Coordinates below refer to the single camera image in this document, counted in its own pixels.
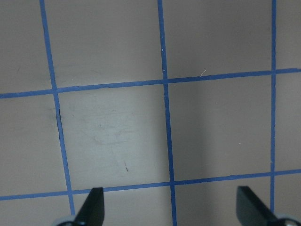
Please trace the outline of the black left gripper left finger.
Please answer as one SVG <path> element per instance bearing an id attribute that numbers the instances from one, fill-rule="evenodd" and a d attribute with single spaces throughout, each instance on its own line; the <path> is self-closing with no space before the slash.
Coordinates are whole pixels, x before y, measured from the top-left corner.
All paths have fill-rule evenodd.
<path id="1" fill-rule="evenodd" d="M 92 188 L 75 217 L 76 226 L 102 226 L 104 222 L 103 188 Z"/>

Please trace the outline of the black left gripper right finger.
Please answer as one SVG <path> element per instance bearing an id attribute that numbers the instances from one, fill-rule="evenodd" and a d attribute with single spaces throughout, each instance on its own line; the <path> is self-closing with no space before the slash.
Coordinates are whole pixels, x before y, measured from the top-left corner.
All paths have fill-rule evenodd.
<path id="1" fill-rule="evenodd" d="M 248 186 L 238 186 L 236 216 L 242 226 L 271 226 L 277 217 Z"/>

